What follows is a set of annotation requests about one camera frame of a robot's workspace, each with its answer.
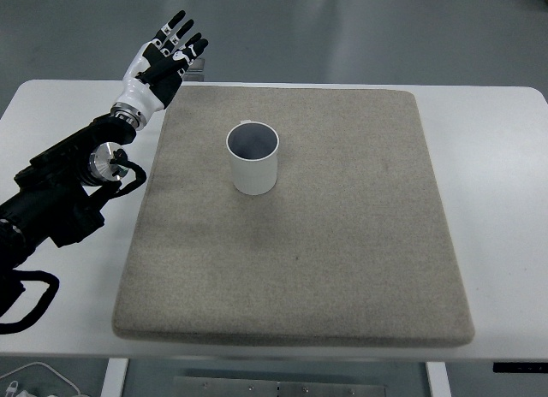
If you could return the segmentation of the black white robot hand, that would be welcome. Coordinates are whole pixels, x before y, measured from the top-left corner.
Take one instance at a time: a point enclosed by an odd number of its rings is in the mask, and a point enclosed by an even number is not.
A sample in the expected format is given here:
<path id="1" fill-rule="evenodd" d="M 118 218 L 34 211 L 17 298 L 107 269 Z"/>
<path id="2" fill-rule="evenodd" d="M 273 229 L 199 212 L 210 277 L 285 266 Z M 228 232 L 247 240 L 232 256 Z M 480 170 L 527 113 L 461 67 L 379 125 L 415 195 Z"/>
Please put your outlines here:
<path id="1" fill-rule="evenodd" d="M 154 36 L 145 42 L 123 76 L 122 94 L 117 104 L 125 104 L 148 120 L 164 110 L 178 92 L 183 75 L 202 55 L 208 41 L 200 33 L 192 37 L 194 21 L 177 12 Z"/>

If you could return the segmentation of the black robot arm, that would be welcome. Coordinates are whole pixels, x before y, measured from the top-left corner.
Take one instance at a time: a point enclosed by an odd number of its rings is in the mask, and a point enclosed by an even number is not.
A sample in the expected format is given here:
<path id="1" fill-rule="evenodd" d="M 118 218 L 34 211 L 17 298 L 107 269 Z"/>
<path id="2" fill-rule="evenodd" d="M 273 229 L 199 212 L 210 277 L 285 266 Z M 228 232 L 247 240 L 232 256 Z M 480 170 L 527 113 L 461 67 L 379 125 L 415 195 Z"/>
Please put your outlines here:
<path id="1" fill-rule="evenodd" d="M 124 145 L 146 123 L 134 107 L 115 104 L 46 151 L 15 176 L 19 191 L 1 205 L 1 269 L 23 264 L 46 239 L 57 246 L 84 240 L 104 225 L 102 208 L 146 181 Z"/>

